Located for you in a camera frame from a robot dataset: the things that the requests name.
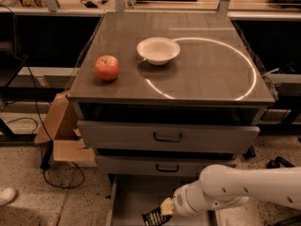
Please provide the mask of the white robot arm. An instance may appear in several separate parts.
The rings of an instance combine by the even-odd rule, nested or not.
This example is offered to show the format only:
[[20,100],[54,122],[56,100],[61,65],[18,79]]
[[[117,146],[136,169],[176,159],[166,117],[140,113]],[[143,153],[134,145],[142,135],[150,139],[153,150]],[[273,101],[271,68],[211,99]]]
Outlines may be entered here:
[[301,168],[234,169],[211,165],[160,205],[163,216],[192,217],[244,204],[249,198],[301,209]]

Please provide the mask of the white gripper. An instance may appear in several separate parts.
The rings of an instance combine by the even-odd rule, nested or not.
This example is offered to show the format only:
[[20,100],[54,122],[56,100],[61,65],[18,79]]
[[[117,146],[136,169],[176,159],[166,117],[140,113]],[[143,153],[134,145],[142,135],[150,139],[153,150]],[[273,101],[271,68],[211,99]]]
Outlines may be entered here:
[[207,208],[199,181],[179,187],[172,198],[166,198],[160,205],[162,216],[172,216],[175,212],[184,217],[192,217]]

